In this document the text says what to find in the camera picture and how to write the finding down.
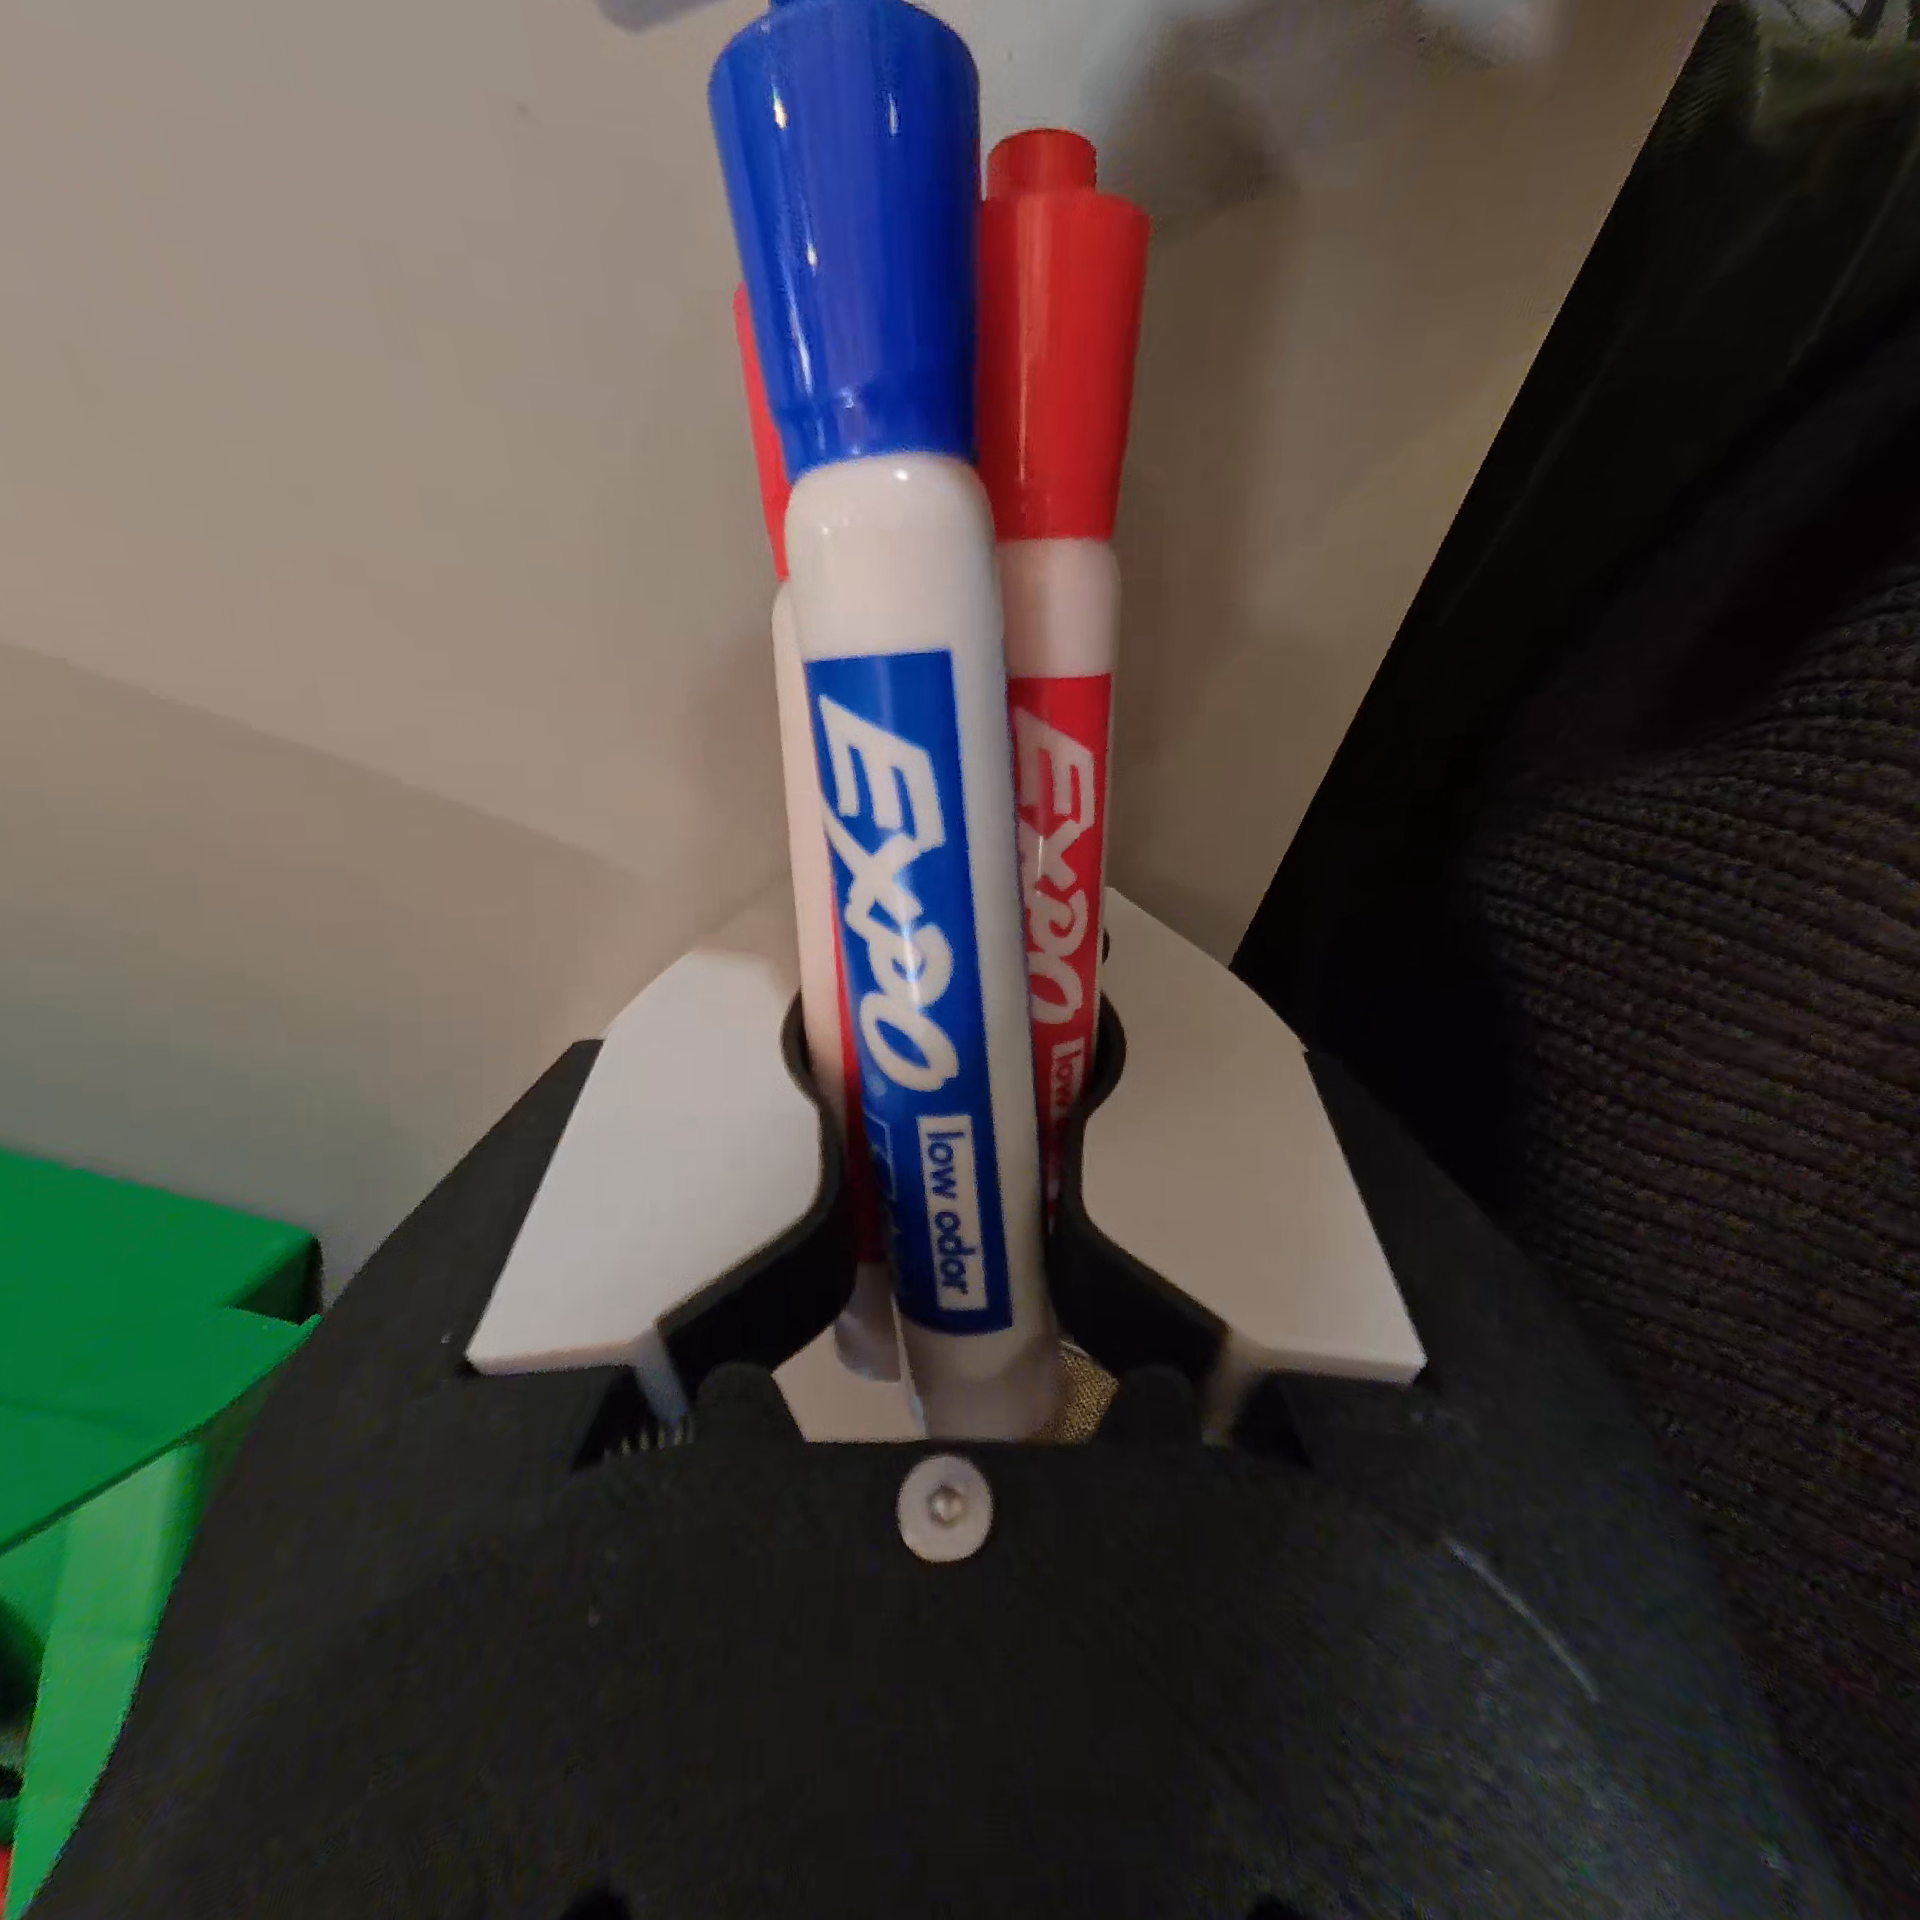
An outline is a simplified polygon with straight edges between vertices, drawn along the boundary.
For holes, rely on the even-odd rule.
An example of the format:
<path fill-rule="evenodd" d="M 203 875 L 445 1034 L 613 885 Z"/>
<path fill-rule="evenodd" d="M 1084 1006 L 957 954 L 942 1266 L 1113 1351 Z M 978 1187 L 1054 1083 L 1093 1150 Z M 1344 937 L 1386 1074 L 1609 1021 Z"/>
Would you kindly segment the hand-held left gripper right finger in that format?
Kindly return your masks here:
<path fill-rule="evenodd" d="M 1418 1380 L 1302 1041 L 1153 917 L 1107 921 L 1093 1078 L 1059 1150 L 1054 1309 L 1109 1376 L 1176 1369 L 1210 1432 L 1270 1376 Z"/>

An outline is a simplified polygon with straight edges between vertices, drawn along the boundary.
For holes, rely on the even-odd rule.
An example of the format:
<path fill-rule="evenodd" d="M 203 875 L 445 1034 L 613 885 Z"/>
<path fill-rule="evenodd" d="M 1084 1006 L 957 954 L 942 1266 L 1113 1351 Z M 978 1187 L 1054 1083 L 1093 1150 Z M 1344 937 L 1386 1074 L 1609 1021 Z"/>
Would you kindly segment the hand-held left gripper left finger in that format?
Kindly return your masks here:
<path fill-rule="evenodd" d="M 793 903 L 754 898 L 608 1021 L 468 1334 L 474 1373 L 628 1364 L 656 1415 L 688 1413 L 668 1312 L 821 1197 L 821 1106 L 784 1052 L 794 995 Z"/>

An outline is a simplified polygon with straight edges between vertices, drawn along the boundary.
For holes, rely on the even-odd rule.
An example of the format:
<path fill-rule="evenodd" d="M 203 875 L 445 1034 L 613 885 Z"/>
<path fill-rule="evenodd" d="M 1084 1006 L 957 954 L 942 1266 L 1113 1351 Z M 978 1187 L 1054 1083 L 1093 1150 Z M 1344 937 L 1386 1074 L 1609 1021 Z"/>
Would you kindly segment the green plastic bin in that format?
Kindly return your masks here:
<path fill-rule="evenodd" d="M 2 1150 L 2 1917 L 80 1828 L 319 1309 L 308 1229 Z"/>

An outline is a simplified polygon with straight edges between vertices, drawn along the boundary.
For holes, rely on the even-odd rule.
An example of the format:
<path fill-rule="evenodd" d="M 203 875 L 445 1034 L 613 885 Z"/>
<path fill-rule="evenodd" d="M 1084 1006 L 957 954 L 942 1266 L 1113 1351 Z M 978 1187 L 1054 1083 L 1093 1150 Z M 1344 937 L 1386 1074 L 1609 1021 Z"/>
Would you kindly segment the blue dry-erase marker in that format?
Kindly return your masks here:
<path fill-rule="evenodd" d="M 913 4 L 769 4 L 709 120 L 787 473 L 784 557 L 859 1111 L 924 1432 L 1059 1402 L 1013 727 L 973 473 L 978 69 Z"/>

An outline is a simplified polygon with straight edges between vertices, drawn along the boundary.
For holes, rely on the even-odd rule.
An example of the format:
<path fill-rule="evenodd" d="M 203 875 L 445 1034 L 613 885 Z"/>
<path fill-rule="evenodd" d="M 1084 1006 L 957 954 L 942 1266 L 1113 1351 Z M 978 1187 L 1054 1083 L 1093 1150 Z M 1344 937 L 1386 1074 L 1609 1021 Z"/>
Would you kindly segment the red dry-erase marker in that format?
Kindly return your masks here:
<path fill-rule="evenodd" d="M 996 521 L 1042 1192 L 1095 1064 L 1116 496 L 1151 220 L 1088 135 L 1009 133 L 978 220 L 978 478 Z"/>
<path fill-rule="evenodd" d="M 750 406 L 751 455 L 764 532 L 773 552 L 773 681 L 779 725 L 779 775 L 787 819 L 787 869 L 797 937 L 802 1038 L 808 1071 L 840 1148 L 851 1192 L 851 1299 L 836 1323 L 837 1357 L 863 1380 L 898 1384 L 898 1334 L 890 1299 L 890 1268 L 883 1246 L 883 1213 L 873 1189 L 870 1148 L 859 1102 L 859 1057 L 848 1023 L 846 960 L 837 942 L 836 862 L 827 854 L 821 775 L 805 711 L 802 649 L 787 589 L 787 473 L 779 434 L 769 417 L 760 375 L 754 323 L 750 292 L 730 297 L 741 394 Z"/>

